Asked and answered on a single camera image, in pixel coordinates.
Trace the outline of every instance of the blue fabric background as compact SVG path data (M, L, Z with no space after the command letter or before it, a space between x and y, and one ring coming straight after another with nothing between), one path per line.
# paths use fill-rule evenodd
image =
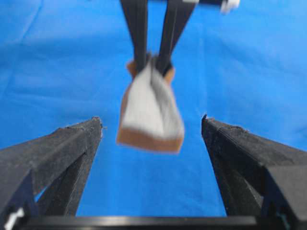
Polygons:
M149 3L148 49L165 2ZM118 0L0 2L0 148L99 116L104 137L78 215L224 216L201 118L307 150L307 1L198 6L174 54L178 156L115 143L132 45Z

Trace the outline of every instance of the foam block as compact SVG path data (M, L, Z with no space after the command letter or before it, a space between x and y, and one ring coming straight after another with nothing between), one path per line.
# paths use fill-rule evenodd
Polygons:
M175 70L161 76L155 58L136 74L134 62L128 64L132 83L121 104L117 143L146 150L179 152L184 125L170 87Z

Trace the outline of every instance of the wrinkled blue fabric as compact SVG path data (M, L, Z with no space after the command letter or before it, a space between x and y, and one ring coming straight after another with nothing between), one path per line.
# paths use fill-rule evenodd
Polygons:
M149 3L148 49L165 2ZM305 0L198 6L173 53L178 156L116 145L132 45L118 0L0 2L0 148L99 116L107 129L77 215L224 216L201 118L307 150Z

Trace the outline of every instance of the white connector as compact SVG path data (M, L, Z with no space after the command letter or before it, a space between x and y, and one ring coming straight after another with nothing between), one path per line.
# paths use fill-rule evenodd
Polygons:
M240 0L223 0L221 5L222 13L229 13L232 9L238 8Z
M22 207L19 208L17 212L10 214L8 221L4 225L5 230L12 230L16 220L20 217L24 217L24 209Z

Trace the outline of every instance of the white component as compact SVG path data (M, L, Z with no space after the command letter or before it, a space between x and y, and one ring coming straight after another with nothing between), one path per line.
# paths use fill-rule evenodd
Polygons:
M12 230L17 218L24 217L24 209L20 207L17 212L11 213L9 220L4 225L5 230Z
M228 13L234 8L238 8L240 0L223 0L221 5L221 12Z
M182 0L183 2L199 3L200 0Z
M184 135L184 125L173 92L154 67L153 60L131 84L122 127L162 139Z

